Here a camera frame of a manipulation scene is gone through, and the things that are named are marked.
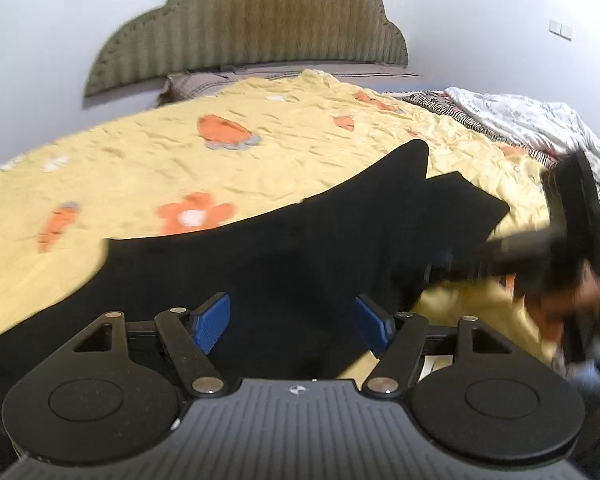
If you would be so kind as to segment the person's right hand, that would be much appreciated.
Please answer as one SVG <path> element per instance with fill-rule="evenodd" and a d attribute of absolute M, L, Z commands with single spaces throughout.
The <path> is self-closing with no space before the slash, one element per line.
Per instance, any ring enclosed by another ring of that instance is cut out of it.
<path fill-rule="evenodd" d="M 577 313 L 591 313 L 600 326 L 600 277 L 588 263 L 576 284 L 558 290 L 543 292 L 539 297 L 527 297 L 526 309 L 544 340 L 557 342 L 564 332 L 565 320 Z"/>

